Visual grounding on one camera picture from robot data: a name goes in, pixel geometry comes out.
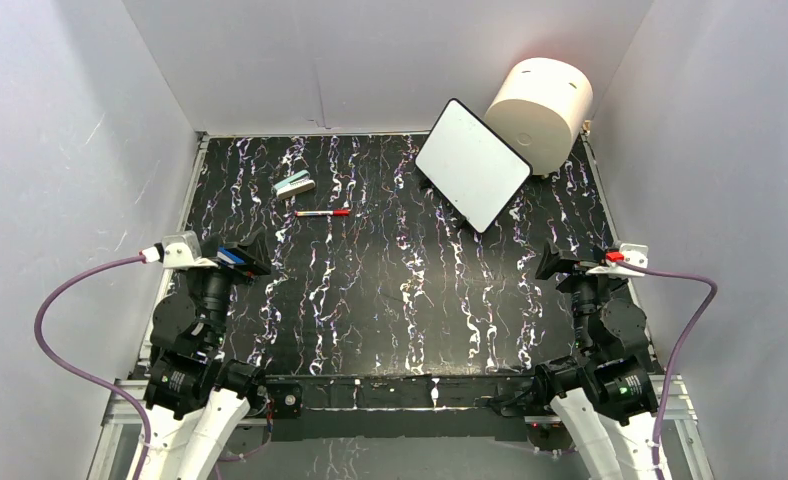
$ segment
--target marker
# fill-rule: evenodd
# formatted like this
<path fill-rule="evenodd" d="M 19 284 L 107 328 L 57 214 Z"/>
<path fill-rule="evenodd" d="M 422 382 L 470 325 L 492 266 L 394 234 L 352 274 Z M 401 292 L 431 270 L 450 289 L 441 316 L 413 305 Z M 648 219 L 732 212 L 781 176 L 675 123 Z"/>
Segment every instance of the marker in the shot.
<path fill-rule="evenodd" d="M 311 210 L 308 212 L 294 212 L 298 217 L 346 217 L 349 210 Z"/>

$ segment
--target cable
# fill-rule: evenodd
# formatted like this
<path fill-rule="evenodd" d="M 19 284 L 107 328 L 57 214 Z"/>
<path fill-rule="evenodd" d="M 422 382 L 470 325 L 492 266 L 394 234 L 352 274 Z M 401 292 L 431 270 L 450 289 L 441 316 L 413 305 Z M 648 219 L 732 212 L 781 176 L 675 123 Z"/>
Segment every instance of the cable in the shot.
<path fill-rule="evenodd" d="M 491 407 L 495 402 L 497 402 L 497 403 L 499 403 L 499 405 L 497 405 L 497 406 L 500 407 L 500 408 L 503 408 L 503 407 L 508 407 L 509 405 L 512 405 L 512 404 L 516 403 L 518 400 L 524 398 L 525 396 L 529 395 L 532 392 L 533 388 L 535 387 L 535 381 L 536 381 L 535 379 L 536 379 L 536 377 L 532 377 L 532 383 L 529 385 L 529 387 L 526 390 L 524 390 L 523 392 L 515 395 L 514 397 L 512 397 L 509 400 L 500 401 L 496 397 L 495 398 L 489 398 L 488 399 L 488 406 Z"/>
<path fill-rule="evenodd" d="M 694 325 L 700 319 L 700 316 L 706 310 L 706 307 L 712 303 L 712 299 L 715 298 L 715 295 L 718 293 L 718 284 L 715 283 L 714 280 L 708 277 L 704 277 L 702 275 L 693 275 L 690 273 L 673 273 L 673 272 L 662 272 L 659 270 L 651 270 L 649 268 L 642 268 L 636 267 L 635 265 L 630 265 L 624 261 L 617 261 L 616 264 L 632 270 L 634 272 L 645 273 L 647 275 L 653 275 L 654 277 L 665 277 L 665 278 L 681 278 L 684 280 L 694 280 L 696 282 L 702 282 L 709 285 L 709 293 L 706 295 L 706 298 L 703 299 L 703 302 L 697 307 L 697 310 L 694 312 L 694 315 L 691 316 L 689 319 L 688 324 L 683 329 L 683 333 L 680 334 L 680 338 L 677 339 L 677 343 L 674 344 L 674 350 L 671 352 L 671 358 L 668 359 L 668 364 L 665 366 L 665 383 L 662 384 L 662 400 L 659 402 L 659 411 L 656 412 L 656 421 L 653 422 L 653 438 L 651 441 L 653 442 L 653 465 L 659 465 L 659 441 L 661 440 L 662 436 L 662 422 L 665 420 L 665 403 L 668 401 L 668 393 L 671 390 L 671 375 L 674 372 L 674 365 L 677 363 L 677 357 L 680 355 L 680 350 L 683 348 L 683 343 L 685 343 L 686 338 L 688 338 L 688 334 L 691 333 L 691 329 L 694 328 Z M 665 480 L 665 474 L 662 473 L 662 469 L 656 469 L 656 477 L 659 480 Z"/>
<path fill-rule="evenodd" d="M 577 452 L 577 449 L 573 445 L 573 443 L 568 448 L 554 449 L 554 450 L 543 450 L 543 449 L 535 447 L 535 446 L 533 446 L 533 448 L 527 448 L 527 447 L 524 447 L 524 446 L 521 446 L 521 445 L 515 445 L 515 444 L 512 444 L 512 443 L 498 442 L 496 440 L 489 440 L 489 441 L 492 444 L 497 445 L 499 447 L 510 448 L 510 449 L 513 449 L 513 450 L 520 450 L 522 452 L 532 453 L 533 455 L 542 455 L 542 456 L 553 457 L 553 458 L 559 458 L 562 455 L 570 455 L 572 453 L 576 453 Z"/>
<path fill-rule="evenodd" d="M 43 330 L 41 329 L 41 326 L 44 322 L 44 315 L 47 313 L 47 310 L 49 309 L 52 302 L 56 298 L 58 298 L 59 295 L 64 293 L 64 291 L 67 290 L 68 288 L 102 271 L 109 270 L 114 267 L 128 265 L 130 263 L 138 263 L 145 261 L 146 261 L 146 257 L 144 257 L 143 255 L 138 255 L 137 257 L 129 257 L 129 258 L 124 258 L 121 260 L 115 260 L 113 262 L 105 263 L 98 267 L 94 267 L 86 272 L 82 272 L 79 275 L 76 275 L 70 280 L 64 282 L 63 284 L 61 284 L 61 286 L 59 286 L 55 290 L 53 290 L 53 292 L 49 294 L 46 300 L 44 300 L 44 303 L 41 304 L 41 308 L 38 309 L 38 313 L 35 315 L 35 340 L 38 342 L 38 346 L 41 347 L 41 350 L 44 352 L 44 354 L 46 354 L 47 357 L 50 358 L 50 360 L 55 362 L 56 365 L 58 365 L 59 367 L 72 373 L 73 375 L 76 375 L 77 377 L 83 378 L 91 383 L 97 384 L 105 389 L 111 390 L 112 392 L 120 395 L 121 397 L 126 399 L 127 402 L 131 403 L 133 407 L 135 407 L 135 411 L 137 411 L 138 416 L 141 417 L 141 421 L 144 422 L 145 444 L 144 444 L 144 448 L 141 449 L 141 457 L 138 459 L 138 464 L 135 466 L 135 475 L 133 477 L 134 480 L 138 479 L 138 477 L 141 475 L 141 469 L 144 468 L 144 462 L 146 461 L 147 453 L 149 452 L 149 448 L 147 447 L 146 442 L 149 441 L 150 436 L 152 435 L 150 429 L 150 420 L 147 417 L 146 410 L 144 410 L 144 407 L 141 406 L 141 403 L 138 400 L 136 400 L 135 397 L 126 393 L 125 390 L 119 388 L 117 385 L 109 383 L 103 380 L 102 378 L 91 375 L 90 373 L 84 370 L 80 370 L 79 368 L 67 363 L 67 361 L 64 360 L 63 358 L 59 357 L 52 350 L 52 348 L 50 348 L 49 344 L 44 339 L 44 333 Z"/>
<path fill-rule="evenodd" d="M 250 416 L 250 417 L 258 416 L 261 412 L 263 412 L 263 411 L 265 411 L 267 409 L 268 405 L 270 405 L 270 397 L 267 396 L 267 394 L 265 394 L 265 396 L 264 396 L 264 405 L 262 405 L 262 408 L 260 408 L 259 411 L 257 411 L 256 413 L 249 414 L 248 416 Z"/>
<path fill-rule="evenodd" d="M 266 402 L 264 404 L 264 406 L 262 407 L 262 409 L 259 410 L 256 413 L 254 413 L 253 416 L 258 415 L 259 413 L 263 412 L 265 408 L 272 407 L 272 406 L 273 406 L 273 400 L 270 400 L 269 402 Z M 273 438 L 273 410 L 272 409 L 268 410 L 268 412 L 267 412 L 267 440 L 265 440 L 264 443 L 262 443 L 261 445 L 259 445 L 256 448 L 250 450 L 247 453 L 240 453 L 238 455 L 229 455 L 228 457 L 218 457 L 217 462 L 214 462 L 214 468 L 212 469 L 214 471 L 214 477 L 217 480 L 223 480 L 223 475 L 220 474 L 220 467 L 218 466 L 218 463 L 220 463 L 220 462 L 227 462 L 227 463 L 240 462 L 241 460 L 244 460 L 244 459 L 246 459 L 248 457 L 251 457 L 251 456 L 255 455 L 256 453 L 258 453 L 259 451 L 261 451 L 261 449 L 263 449 L 264 447 L 269 445 L 271 438 Z"/>

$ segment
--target whiteboard eraser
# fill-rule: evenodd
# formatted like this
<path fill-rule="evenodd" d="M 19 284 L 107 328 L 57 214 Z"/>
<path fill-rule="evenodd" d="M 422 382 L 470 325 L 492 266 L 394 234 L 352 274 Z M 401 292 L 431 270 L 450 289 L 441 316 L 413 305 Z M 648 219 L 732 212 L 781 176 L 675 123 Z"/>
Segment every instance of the whiteboard eraser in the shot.
<path fill-rule="evenodd" d="M 290 183 L 276 191 L 277 200 L 285 200 L 299 193 L 307 192 L 314 188 L 314 180 L 300 180 Z"/>
<path fill-rule="evenodd" d="M 309 179 L 309 172 L 308 172 L 308 170 L 300 170 L 299 172 L 295 173 L 294 175 L 291 175 L 290 177 L 286 178 L 285 180 L 282 180 L 281 182 L 275 184 L 273 186 L 273 191 L 276 192 L 280 188 L 287 187 L 288 185 L 291 185 L 292 183 L 296 183 L 296 182 L 299 182 L 300 180 L 308 180 L 308 179 Z"/>

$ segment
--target black marbled table surface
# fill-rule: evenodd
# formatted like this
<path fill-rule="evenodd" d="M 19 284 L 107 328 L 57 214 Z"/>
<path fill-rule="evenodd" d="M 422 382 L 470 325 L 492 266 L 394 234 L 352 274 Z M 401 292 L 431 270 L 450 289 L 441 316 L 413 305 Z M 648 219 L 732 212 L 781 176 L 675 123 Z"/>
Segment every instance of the black marbled table surface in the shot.
<path fill-rule="evenodd" d="M 201 238 L 264 227 L 273 274 L 235 287 L 227 356 L 269 374 L 484 374 L 567 355 L 573 330 L 556 281 L 533 276 L 545 240 L 611 243 L 585 149 L 527 182 L 482 235 L 419 190 L 423 135 L 216 138 L 188 216 Z M 278 201 L 308 170 L 317 186 Z M 297 210 L 349 208 L 349 217 Z"/>

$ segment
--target red connector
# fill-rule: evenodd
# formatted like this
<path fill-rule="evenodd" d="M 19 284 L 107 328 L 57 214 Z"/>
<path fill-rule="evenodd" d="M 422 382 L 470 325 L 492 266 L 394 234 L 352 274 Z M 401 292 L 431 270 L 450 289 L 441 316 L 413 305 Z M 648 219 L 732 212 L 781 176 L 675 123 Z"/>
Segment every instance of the red connector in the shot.
<path fill-rule="evenodd" d="M 624 254 L 621 252 L 609 252 L 606 254 L 606 260 L 612 263 L 620 262 L 624 260 Z"/>

